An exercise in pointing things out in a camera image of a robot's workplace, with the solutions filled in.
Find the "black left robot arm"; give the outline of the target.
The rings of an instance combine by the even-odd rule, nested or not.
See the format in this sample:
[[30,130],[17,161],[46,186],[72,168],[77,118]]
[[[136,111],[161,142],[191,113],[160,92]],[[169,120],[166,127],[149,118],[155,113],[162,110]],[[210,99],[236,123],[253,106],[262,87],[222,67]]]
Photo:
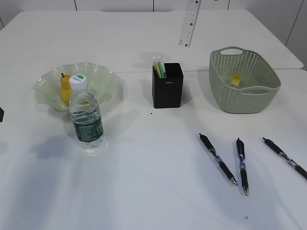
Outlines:
[[0,108],[0,122],[3,121],[3,118],[4,118],[4,110]]

